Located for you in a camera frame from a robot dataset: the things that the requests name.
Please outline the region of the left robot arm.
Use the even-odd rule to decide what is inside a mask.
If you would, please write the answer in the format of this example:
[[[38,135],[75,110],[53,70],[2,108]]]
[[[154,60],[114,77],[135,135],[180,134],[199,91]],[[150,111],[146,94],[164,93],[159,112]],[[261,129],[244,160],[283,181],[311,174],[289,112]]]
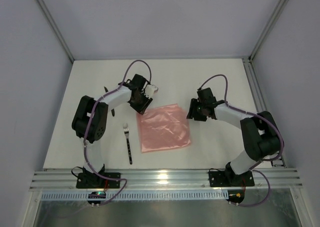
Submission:
[[[101,177],[101,171],[105,168],[100,139],[107,128],[108,113],[128,103],[138,114],[143,115],[157,91],[158,87],[143,76],[135,74],[133,79],[119,83],[116,88],[99,98],[85,95],[80,99],[71,128],[82,140],[83,167],[86,173]]]

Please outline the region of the pink satin napkin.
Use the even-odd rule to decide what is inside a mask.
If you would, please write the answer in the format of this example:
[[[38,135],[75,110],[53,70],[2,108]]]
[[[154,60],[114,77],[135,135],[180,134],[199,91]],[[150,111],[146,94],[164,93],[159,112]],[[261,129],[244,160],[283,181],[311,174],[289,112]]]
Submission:
[[[192,143],[187,113],[176,103],[136,114],[136,122],[142,153],[175,150]]]

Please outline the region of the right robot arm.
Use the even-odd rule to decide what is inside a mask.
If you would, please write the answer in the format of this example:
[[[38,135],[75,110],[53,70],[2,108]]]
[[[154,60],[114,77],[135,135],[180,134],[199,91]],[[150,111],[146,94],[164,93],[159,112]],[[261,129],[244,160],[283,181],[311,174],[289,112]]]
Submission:
[[[230,177],[251,171],[267,156],[279,154],[284,147],[270,112],[252,113],[236,108],[226,100],[217,100],[209,87],[197,90],[197,98],[191,99],[186,118],[200,122],[213,119],[241,130],[244,150],[226,164],[225,173]]]

